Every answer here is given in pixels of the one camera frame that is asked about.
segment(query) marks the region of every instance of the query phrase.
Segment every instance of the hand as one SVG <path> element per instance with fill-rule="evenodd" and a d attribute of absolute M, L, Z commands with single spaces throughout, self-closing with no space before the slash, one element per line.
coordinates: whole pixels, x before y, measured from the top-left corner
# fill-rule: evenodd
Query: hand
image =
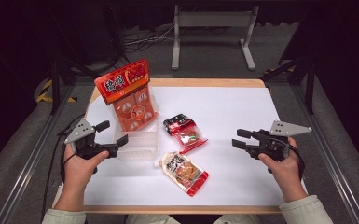
<path fill-rule="evenodd" d="M 70 145 L 66 145 L 64 160 L 66 161 L 74 155 Z M 73 156 L 65 164 L 65 183 L 60 199 L 54 209 L 80 212 L 83 211 L 84 190 L 91 180 L 92 173 L 104 159 L 109 156 L 109 152 L 103 151 L 89 160 L 84 160 L 78 156 Z"/>
<path fill-rule="evenodd" d="M 290 145 L 297 148 L 295 139 L 289 137 L 288 141 Z M 264 153 L 260 153 L 258 158 L 272 171 L 286 203 L 308 196 L 298 178 L 298 157 L 295 152 L 289 150 L 289 157 L 281 162 L 273 160 Z"/>

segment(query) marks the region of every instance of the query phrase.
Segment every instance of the cable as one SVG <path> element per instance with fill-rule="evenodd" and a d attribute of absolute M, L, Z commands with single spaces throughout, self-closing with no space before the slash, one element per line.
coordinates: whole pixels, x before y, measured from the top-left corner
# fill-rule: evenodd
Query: cable
<path fill-rule="evenodd" d="M 43 195 L 42 216 L 41 216 L 41 218 L 40 218 L 40 222 L 43 221 L 43 217 L 44 217 L 44 215 L 45 215 L 45 213 L 46 213 L 46 202 L 47 202 L 47 197 L 48 197 L 48 183 L 50 182 L 51 170 L 52 170 L 52 167 L 53 167 L 53 164 L 54 164 L 54 158 L 55 158 L 55 154 L 56 154 L 56 152 L 57 152 L 57 146 L 58 146 L 58 144 L 60 143 L 61 138 L 62 138 L 63 136 L 66 136 L 66 135 L 67 135 L 67 133 L 65 133 L 65 132 L 72 126 L 72 124 L 73 124 L 75 121 L 77 121 L 77 120 L 80 119 L 80 118 L 83 118 L 84 115 L 85 115 L 85 113 L 83 113 L 83 114 L 81 114 L 80 116 L 76 117 L 75 119 L 73 119 L 73 120 L 68 124 L 68 126 L 65 127 L 65 129 L 63 129 L 62 131 L 60 131 L 59 133 L 57 133 L 57 135 L 59 136 L 59 138 L 57 139 L 57 142 L 56 142 L 56 144 L 55 144 L 55 146 L 54 146 L 54 150 L 53 150 L 53 153 L 52 153 L 52 155 L 51 155 L 50 166 L 49 166 L 49 168 L 48 168 L 48 178 L 47 178 L 47 180 L 46 180 L 45 193 L 44 193 L 44 195 Z M 64 150 L 64 149 L 65 149 L 65 144 L 62 143 L 62 154 L 63 154 L 63 150 Z"/>
<path fill-rule="evenodd" d="M 69 161 L 72 159 L 72 157 L 74 157 L 76 154 L 72 154 L 72 156 L 68 157 L 68 159 L 65 160 L 65 162 L 62 164 L 63 166 Z"/>
<path fill-rule="evenodd" d="M 303 178 L 304 170 L 305 170 L 305 162 L 301 158 L 300 153 L 298 152 L 297 148 L 293 147 L 289 144 L 289 149 L 292 150 L 294 153 L 296 153 L 298 157 L 298 175 L 300 177 L 300 180 Z"/>
<path fill-rule="evenodd" d="M 127 63 L 131 63 L 130 60 L 129 60 L 129 58 L 127 58 L 127 56 L 126 56 L 125 54 L 123 54 L 123 57 L 124 57 L 124 59 L 127 61 Z"/>
<path fill-rule="evenodd" d="M 159 32 L 159 33 L 154 32 L 152 35 L 150 35 L 151 33 L 146 33 L 144 35 L 144 37 L 142 37 L 142 38 L 140 38 L 138 35 L 140 33 L 127 35 L 126 37 L 129 37 L 130 39 L 127 38 L 127 40 L 126 40 L 127 43 L 125 43 L 124 46 L 135 45 L 135 44 L 137 44 L 138 46 L 136 48 L 126 47 L 126 52 L 134 53 L 136 51 L 144 51 L 144 50 L 152 47 L 154 44 L 158 44 L 166 39 L 173 41 L 172 38 L 166 37 L 166 35 L 169 35 L 169 33 L 172 31 L 172 29 L 173 29 L 173 26 L 163 32 Z"/>

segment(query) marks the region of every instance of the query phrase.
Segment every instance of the snack bag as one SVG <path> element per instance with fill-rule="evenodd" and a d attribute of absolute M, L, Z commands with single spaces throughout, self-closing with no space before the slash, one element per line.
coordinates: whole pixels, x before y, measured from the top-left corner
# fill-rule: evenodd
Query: snack bag
<path fill-rule="evenodd" d="M 208 140 L 202 137 L 202 133 L 197 127 L 196 122 L 183 114 L 164 120 L 163 125 L 167 133 L 174 137 L 181 145 L 181 154 L 187 153 Z"/>
<path fill-rule="evenodd" d="M 164 174 L 190 196 L 197 193 L 209 176 L 188 157 L 178 152 L 165 154 L 155 166 L 161 166 Z"/>
<path fill-rule="evenodd" d="M 113 107 L 122 131 L 140 130 L 157 117 L 149 81 L 147 60 L 128 64 L 95 79 L 105 103 Z"/>

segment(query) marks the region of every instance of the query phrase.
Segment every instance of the wooden table edge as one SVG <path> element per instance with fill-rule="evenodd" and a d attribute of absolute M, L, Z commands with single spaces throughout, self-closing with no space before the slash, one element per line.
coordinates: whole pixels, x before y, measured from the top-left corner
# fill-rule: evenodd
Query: wooden table edge
<path fill-rule="evenodd" d="M 104 214 L 167 214 L 167 215 L 273 215 L 280 214 L 279 206 L 129 206 L 129 205 L 85 205 L 86 213 Z"/>
<path fill-rule="evenodd" d="M 152 87 L 266 87 L 261 79 L 246 78 L 150 78 L 149 84 Z M 98 89 L 95 88 L 90 97 L 90 104 L 100 95 Z"/>

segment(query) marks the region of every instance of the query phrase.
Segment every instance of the white sleeve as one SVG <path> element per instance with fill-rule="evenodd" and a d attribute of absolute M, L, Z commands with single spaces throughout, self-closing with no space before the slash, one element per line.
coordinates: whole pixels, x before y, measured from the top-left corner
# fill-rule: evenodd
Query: white sleeve
<path fill-rule="evenodd" d="M 42 224 L 84 224 L 86 221 L 85 212 L 67 212 L 49 209 Z"/>
<path fill-rule="evenodd" d="M 331 224 L 333 221 L 316 195 L 280 207 L 287 224 Z"/>

